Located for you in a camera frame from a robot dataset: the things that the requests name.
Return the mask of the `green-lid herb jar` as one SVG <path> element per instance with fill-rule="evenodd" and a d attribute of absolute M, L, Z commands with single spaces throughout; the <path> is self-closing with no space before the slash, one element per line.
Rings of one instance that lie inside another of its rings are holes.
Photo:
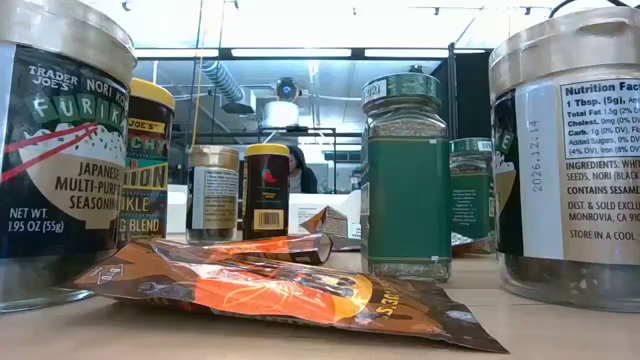
<path fill-rule="evenodd" d="M 395 73 L 367 82 L 361 109 L 362 268 L 446 282 L 451 275 L 449 135 L 436 78 Z"/>
<path fill-rule="evenodd" d="M 474 241 L 495 236 L 493 148 L 489 138 L 450 143 L 452 230 Z"/>

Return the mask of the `long ceiling light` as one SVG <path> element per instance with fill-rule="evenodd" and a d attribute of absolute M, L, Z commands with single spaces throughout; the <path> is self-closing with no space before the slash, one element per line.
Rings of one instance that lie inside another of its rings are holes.
<path fill-rule="evenodd" d="M 368 58 L 446 58 L 447 49 L 366 49 L 364 56 Z"/>
<path fill-rule="evenodd" d="M 236 48 L 231 50 L 234 57 L 350 57 L 351 49 L 341 48 Z"/>
<path fill-rule="evenodd" d="M 218 49 L 193 49 L 193 48 L 140 48 L 134 50 L 134 55 L 138 59 L 156 58 L 217 58 Z"/>

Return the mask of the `silver ventilation duct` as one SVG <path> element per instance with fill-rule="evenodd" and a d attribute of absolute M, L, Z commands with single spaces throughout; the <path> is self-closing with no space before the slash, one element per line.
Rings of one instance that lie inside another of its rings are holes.
<path fill-rule="evenodd" d="M 207 60 L 203 62 L 200 69 L 227 101 L 239 102 L 243 99 L 244 94 L 240 85 L 223 62 Z"/>

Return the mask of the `person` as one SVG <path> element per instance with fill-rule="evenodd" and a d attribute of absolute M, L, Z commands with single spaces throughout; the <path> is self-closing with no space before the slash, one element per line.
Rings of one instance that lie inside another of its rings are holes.
<path fill-rule="evenodd" d="M 314 172 L 307 166 L 302 150 L 289 145 L 289 192 L 317 194 L 318 182 Z"/>

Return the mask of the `orange brown spice packet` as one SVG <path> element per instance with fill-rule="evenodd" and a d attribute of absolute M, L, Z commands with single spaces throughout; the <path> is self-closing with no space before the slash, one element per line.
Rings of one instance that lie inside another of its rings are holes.
<path fill-rule="evenodd" d="M 493 235 L 473 239 L 459 233 L 452 232 L 451 249 L 454 256 L 462 256 L 467 253 L 491 254 L 496 251 L 496 240 Z"/>
<path fill-rule="evenodd" d="M 334 251 L 354 251 L 361 248 L 361 225 L 331 206 L 326 206 L 300 223 L 309 233 L 327 235 Z"/>
<path fill-rule="evenodd" d="M 68 285 L 223 316 L 506 350 L 436 284 L 281 260 L 255 246 L 130 243 Z"/>
<path fill-rule="evenodd" d="M 198 246 L 165 239 L 151 242 L 152 247 L 175 261 L 212 263 L 232 256 L 253 256 L 309 265 L 324 264 L 332 251 L 332 240 L 324 234 L 276 236 L 256 240 L 231 241 Z"/>

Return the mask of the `black upright post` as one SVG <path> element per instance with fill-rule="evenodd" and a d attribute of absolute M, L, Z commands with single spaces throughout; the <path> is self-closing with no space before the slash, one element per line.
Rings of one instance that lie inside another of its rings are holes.
<path fill-rule="evenodd" d="M 456 58 L 455 43 L 451 42 L 448 47 L 447 57 L 447 79 L 448 79 L 448 119 L 449 138 L 455 140 L 458 135 L 458 115 L 457 115 L 457 78 L 456 78 Z"/>

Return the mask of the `yellow-lid seasoning jar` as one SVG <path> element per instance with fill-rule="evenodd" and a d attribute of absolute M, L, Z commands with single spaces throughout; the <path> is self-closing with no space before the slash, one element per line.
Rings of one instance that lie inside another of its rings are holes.
<path fill-rule="evenodd" d="M 249 145 L 244 157 L 243 239 L 288 234 L 289 148 Z"/>
<path fill-rule="evenodd" d="M 126 169 L 120 202 L 119 244 L 166 235 L 169 152 L 175 99 L 165 88 L 130 83 Z"/>

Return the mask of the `white plastic bin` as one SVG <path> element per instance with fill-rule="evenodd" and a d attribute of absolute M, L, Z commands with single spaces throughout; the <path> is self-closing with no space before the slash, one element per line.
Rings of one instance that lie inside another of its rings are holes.
<path fill-rule="evenodd" d="M 289 195 L 288 233 L 307 234 L 301 224 L 330 206 L 344 214 L 350 222 L 360 222 L 361 191 L 349 194 L 305 194 Z"/>
<path fill-rule="evenodd" d="M 169 184 L 167 195 L 167 233 L 184 233 L 186 230 L 187 186 Z"/>

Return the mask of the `round black ceiling device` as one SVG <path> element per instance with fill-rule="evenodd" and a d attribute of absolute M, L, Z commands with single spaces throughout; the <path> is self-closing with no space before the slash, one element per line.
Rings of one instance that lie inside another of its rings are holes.
<path fill-rule="evenodd" d="M 282 77 L 276 83 L 276 96 L 279 101 L 294 102 L 300 89 L 292 77 Z"/>

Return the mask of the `white cylinder lamp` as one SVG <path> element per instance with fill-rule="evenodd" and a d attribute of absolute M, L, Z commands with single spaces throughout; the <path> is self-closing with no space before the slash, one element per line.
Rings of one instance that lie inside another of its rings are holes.
<path fill-rule="evenodd" d="M 298 119 L 299 107 L 295 103 L 271 101 L 264 106 L 264 126 L 286 127 L 297 124 Z"/>

